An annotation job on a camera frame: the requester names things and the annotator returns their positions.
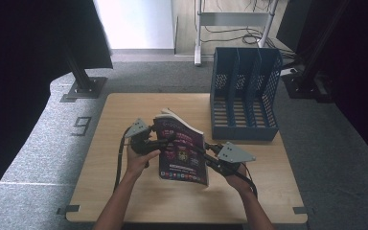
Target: gray carpet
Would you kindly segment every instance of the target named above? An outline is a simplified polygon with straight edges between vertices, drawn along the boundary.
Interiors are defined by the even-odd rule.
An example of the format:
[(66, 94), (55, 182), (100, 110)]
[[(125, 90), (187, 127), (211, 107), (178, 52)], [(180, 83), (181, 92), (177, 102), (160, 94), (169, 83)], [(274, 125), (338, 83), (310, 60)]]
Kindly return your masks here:
[[(90, 229), (92, 223), (69, 222), (57, 211), (68, 205), (74, 192), (106, 96), (208, 93), (212, 69), (212, 62), (201, 67), (190, 61), (115, 62), (114, 70), (87, 70), (90, 77), (107, 77), (99, 99), (74, 103), (60, 102), (73, 76), (53, 81), (46, 109), (0, 182), (0, 229)], [(368, 147), (358, 133), (334, 104), (291, 100), (282, 82), (274, 111), (309, 215), (308, 224), (280, 224), (278, 229), (368, 229)], [(89, 129), (73, 136), (81, 133), (74, 127), (79, 117), (91, 117)], [(172, 228), (126, 229), (135, 227)]]

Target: open book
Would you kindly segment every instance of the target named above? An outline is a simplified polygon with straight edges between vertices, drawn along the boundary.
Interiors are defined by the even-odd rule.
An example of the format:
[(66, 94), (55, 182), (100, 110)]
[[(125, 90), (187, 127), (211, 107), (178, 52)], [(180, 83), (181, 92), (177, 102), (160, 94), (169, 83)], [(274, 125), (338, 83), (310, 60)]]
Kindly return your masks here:
[(168, 108), (155, 116), (157, 139), (174, 135), (175, 139), (161, 150), (159, 175), (162, 179), (191, 181), (208, 185), (208, 171), (203, 156), (204, 133), (178, 117)]

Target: black metal stand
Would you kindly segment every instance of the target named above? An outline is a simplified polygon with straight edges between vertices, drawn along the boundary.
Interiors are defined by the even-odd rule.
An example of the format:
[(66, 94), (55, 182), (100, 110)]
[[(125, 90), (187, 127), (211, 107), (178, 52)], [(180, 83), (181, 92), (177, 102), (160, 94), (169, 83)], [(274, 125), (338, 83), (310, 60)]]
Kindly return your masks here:
[(70, 48), (64, 42), (63, 50), (66, 55), (68, 66), (70, 66), (76, 81), (71, 86), (68, 94), (62, 96), (62, 103), (73, 103), (76, 99), (96, 99), (106, 83), (105, 77), (89, 78), (85, 70), (80, 68)]
[(324, 85), (324, 82), (322, 82), (323, 79), (318, 78), (320, 66), (317, 61), (319, 60), (318, 58), (321, 55), (324, 45), (333, 32), (339, 18), (345, 12), (348, 4), (349, 0), (344, 0), (340, 4), (336, 13), (333, 15), (330, 25), (321, 35), (304, 71), (295, 71), (294, 73), (290, 72), (282, 75), (282, 80), (285, 83), (288, 95), (292, 99), (316, 99), (320, 103), (330, 103), (332, 101), (332, 97), (328, 92), (324, 90), (321, 92), (319, 90), (319, 88)]

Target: white wall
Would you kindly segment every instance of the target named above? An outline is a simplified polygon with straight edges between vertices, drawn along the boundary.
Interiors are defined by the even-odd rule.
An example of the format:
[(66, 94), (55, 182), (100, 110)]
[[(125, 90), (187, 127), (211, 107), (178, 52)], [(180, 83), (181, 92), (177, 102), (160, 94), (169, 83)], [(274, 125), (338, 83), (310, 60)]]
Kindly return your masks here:
[(94, 0), (110, 49), (173, 49), (172, 0)]

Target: forearm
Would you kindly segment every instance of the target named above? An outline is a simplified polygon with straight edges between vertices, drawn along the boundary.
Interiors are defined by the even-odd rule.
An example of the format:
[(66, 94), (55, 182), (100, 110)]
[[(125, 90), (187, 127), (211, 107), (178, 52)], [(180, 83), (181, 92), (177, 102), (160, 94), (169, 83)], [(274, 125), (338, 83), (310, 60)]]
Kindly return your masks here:
[(125, 174), (112, 197), (103, 208), (94, 229), (119, 230), (122, 228), (127, 205), (129, 204), (136, 179), (134, 176)]
[(268, 230), (274, 229), (264, 209), (260, 205), (258, 199), (254, 196), (251, 189), (239, 192), (241, 201), (243, 202), (244, 211), (246, 213), (247, 222), (250, 229)]

